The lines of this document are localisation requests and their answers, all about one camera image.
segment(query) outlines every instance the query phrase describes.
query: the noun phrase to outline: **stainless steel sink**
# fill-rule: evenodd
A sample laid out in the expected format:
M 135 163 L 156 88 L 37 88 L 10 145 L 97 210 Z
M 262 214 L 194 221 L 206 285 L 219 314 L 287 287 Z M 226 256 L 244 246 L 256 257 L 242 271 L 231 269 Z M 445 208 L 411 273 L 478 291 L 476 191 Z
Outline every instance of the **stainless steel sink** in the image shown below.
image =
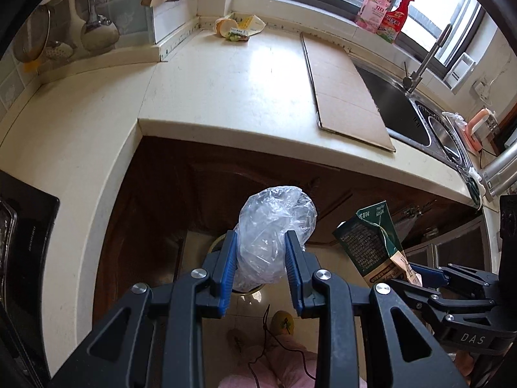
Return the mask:
M 448 164 L 471 166 L 456 131 L 441 110 L 417 90 L 408 93 L 396 77 L 353 60 L 391 137 Z

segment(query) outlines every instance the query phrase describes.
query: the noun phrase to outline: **red bottle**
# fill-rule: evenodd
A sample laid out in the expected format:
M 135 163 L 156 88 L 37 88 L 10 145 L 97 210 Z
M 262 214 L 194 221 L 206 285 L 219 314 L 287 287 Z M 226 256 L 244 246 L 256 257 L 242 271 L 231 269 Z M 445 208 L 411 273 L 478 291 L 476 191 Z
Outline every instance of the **red bottle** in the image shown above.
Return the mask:
M 406 23 L 409 3 L 412 1 L 414 0 L 402 0 L 395 10 L 386 13 L 377 30 L 377 35 L 392 44 Z

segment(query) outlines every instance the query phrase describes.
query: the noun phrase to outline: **metal bolt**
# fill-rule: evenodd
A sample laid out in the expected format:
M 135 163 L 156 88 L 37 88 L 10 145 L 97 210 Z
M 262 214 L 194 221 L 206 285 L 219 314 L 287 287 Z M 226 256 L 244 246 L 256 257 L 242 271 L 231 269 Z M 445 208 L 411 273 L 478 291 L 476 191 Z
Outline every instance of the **metal bolt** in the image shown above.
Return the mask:
M 375 286 L 375 290 L 382 295 L 387 295 L 391 292 L 391 287 L 389 287 L 386 283 L 379 283 Z
M 204 279 L 207 274 L 204 268 L 195 268 L 190 272 L 190 275 L 195 279 Z
M 316 277 L 320 280 L 328 280 L 330 277 L 332 277 L 332 274 L 329 270 L 322 268 L 316 272 Z
M 131 287 L 131 292 L 137 295 L 141 295 L 147 291 L 147 285 L 145 283 L 137 283 Z

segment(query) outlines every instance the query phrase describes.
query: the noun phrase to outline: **floor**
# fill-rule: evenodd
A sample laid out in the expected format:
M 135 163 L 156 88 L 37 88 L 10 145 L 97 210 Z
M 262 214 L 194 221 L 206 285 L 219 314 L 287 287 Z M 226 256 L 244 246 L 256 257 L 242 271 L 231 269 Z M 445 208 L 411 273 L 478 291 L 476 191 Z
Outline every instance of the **floor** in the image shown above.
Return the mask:
M 215 238 L 195 232 L 189 232 L 185 243 L 182 260 L 182 273 L 190 272 L 201 266 L 210 244 Z M 314 253 L 320 265 L 332 273 L 336 273 L 346 281 L 364 286 L 365 283 L 350 259 L 339 246 L 311 247 L 307 251 Z M 295 339 L 304 344 L 310 351 L 317 352 L 318 329 L 317 319 L 303 320 L 296 316 L 290 300 L 287 279 L 277 284 L 266 285 L 262 290 L 248 296 L 232 295 L 226 316 L 221 320 L 203 320 L 203 354 L 205 366 L 206 388 L 217 388 L 219 381 L 229 374 L 236 364 L 236 358 L 227 343 L 226 334 L 232 328 L 245 331 L 250 339 L 258 345 L 264 342 L 262 317 L 268 305 L 271 305 L 269 320 L 277 310 L 285 310 L 295 317 Z M 360 322 L 356 318 L 356 329 L 360 331 Z M 358 332 L 359 371 L 365 377 L 363 338 Z

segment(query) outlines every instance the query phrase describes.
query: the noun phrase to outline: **kitchen countertop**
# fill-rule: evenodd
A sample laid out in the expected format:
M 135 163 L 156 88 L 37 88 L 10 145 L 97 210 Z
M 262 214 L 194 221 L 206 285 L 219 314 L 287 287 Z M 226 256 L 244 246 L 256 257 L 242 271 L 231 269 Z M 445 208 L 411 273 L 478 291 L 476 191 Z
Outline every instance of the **kitchen countertop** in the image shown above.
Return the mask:
M 0 169 L 59 197 L 42 292 L 54 374 L 91 328 L 95 277 L 118 188 L 142 135 L 218 144 L 349 169 L 471 204 L 456 171 L 397 140 L 396 153 L 317 126 L 300 38 L 247 44 L 201 31 L 159 64 L 43 85 L 0 146 Z

